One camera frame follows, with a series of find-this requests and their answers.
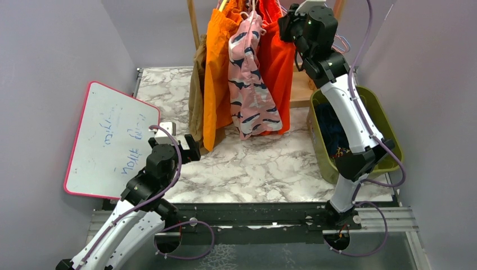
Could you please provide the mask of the colourful comic print shorts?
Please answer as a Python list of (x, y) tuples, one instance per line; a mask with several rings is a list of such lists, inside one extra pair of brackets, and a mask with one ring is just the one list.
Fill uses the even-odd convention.
[(332, 156), (334, 159), (340, 158), (344, 156), (345, 154), (349, 153), (350, 149), (346, 147), (338, 147), (336, 150), (336, 153)]

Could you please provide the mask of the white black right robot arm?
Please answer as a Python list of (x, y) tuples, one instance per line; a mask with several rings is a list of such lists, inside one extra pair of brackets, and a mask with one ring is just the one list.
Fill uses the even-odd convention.
[(350, 152), (335, 162), (339, 177), (335, 192), (327, 202), (325, 223), (338, 229), (354, 209), (358, 187), (395, 146), (385, 139), (365, 109), (342, 53), (333, 49), (338, 20), (324, 1), (292, 4), (278, 20), (280, 39), (293, 43), (304, 70), (327, 98), (344, 128)]

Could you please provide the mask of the navy blue shorts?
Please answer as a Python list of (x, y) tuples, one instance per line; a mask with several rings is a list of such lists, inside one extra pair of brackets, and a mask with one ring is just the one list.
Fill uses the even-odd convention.
[(338, 147), (350, 149), (344, 128), (332, 106), (329, 103), (318, 104), (314, 110), (329, 157), (334, 159), (332, 156)]

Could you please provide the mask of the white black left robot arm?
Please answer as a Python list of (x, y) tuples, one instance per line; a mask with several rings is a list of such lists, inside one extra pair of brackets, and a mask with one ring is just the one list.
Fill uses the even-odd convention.
[(177, 183), (182, 165), (200, 160), (200, 146), (190, 134), (174, 139), (162, 131), (148, 142), (152, 150), (145, 167), (127, 182), (107, 221), (56, 269), (121, 269), (155, 233), (176, 226), (178, 210), (164, 195)]

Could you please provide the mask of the red orange shorts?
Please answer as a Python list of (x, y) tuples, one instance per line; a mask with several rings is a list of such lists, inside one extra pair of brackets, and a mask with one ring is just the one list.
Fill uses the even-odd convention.
[(258, 49), (259, 70), (278, 108), (283, 127), (282, 135), (290, 128), (290, 96), (294, 73), (295, 46), (280, 39), (278, 20), (264, 24), (265, 35)]

